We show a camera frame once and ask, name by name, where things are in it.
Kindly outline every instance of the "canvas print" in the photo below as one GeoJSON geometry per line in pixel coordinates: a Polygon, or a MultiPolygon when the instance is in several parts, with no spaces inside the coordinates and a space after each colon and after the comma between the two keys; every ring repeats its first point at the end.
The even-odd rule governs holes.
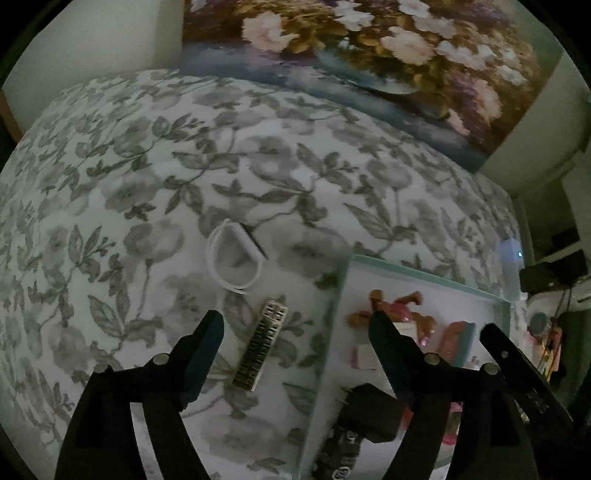
{"type": "Polygon", "coordinates": [[[339,102],[476,171],[559,55],[512,0],[187,0],[181,71],[339,102]]]}

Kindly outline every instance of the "coiled white cord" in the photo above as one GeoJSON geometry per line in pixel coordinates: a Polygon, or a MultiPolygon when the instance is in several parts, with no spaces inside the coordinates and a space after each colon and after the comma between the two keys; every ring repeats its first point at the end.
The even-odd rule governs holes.
{"type": "Polygon", "coordinates": [[[257,245],[252,241],[248,233],[244,230],[243,226],[240,223],[232,222],[230,219],[226,218],[220,225],[218,225],[209,238],[207,239],[207,245],[205,248],[205,261],[207,265],[207,269],[209,270],[210,275],[213,279],[219,283],[223,288],[226,290],[232,291],[234,293],[238,293],[240,295],[246,294],[246,289],[251,287],[254,282],[258,280],[261,276],[263,266],[265,264],[265,256],[262,254],[261,250],[257,247],[257,245]],[[225,229],[229,229],[234,237],[238,240],[238,242],[244,247],[244,250],[248,254],[249,257],[256,263],[256,272],[254,276],[246,282],[244,285],[234,285],[230,282],[224,280],[217,271],[217,255],[219,253],[220,242],[222,239],[222,234],[225,229]]]}

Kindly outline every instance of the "toy figure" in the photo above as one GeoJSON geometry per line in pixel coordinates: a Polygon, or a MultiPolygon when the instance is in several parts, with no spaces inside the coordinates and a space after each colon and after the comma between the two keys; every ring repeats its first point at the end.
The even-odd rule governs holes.
{"type": "Polygon", "coordinates": [[[409,303],[421,305],[423,303],[423,294],[416,291],[410,295],[400,297],[392,303],[384,301],[384,292],[382,290],[372,290],[369,294],[371,312],[361,310],[352,313],[347,317],[347,322],[352,327],[367,327],[369,318],[373,312],[382,310],[393,322],[415,322],[417,324],[417,335],[419,345],[425,346],[428,340],[435,332],[436,321],[431,316],[423,316],[420,313],[412,312],[408,308],[409,303]]]}

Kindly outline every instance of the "white wall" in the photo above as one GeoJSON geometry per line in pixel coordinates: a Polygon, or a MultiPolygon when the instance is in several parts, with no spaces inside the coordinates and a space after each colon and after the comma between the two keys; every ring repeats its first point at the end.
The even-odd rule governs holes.
{"type": "Polygon", "coordinates": [[[564,53],[529,111],[481,172],[510,194],[586,147],[590,90],[564,53]]]}
{"type": "Polygon", "coordinates": [[[172,65],[183,0],[74,0],[33,39],[3,90],[28,129],[64,88],[111,73],[172,65]]]}

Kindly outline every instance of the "floral bedspread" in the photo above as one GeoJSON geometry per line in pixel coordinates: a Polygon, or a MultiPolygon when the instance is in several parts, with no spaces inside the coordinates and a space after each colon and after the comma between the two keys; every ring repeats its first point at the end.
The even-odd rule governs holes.
{"type": "MultiPolygon", "coordinates": [[[[291,478],[338,274],[352,252],[502,294],[506,193],[392,126],[304,93],[154,70],[61,93],[0,176],[0,422],[33,427],[41,480],[98,362],[144,365],[205,311],[226,337],[183,413],[214,479],[291,478]],[[238,220],[269,261],[247,296],[208,279],[207,236],[238,220]],[[291,316],[259,386],[230,384],[264,300],[291,316]]],[[[154,471],[141,409],[137,435],[154,471]]]]}

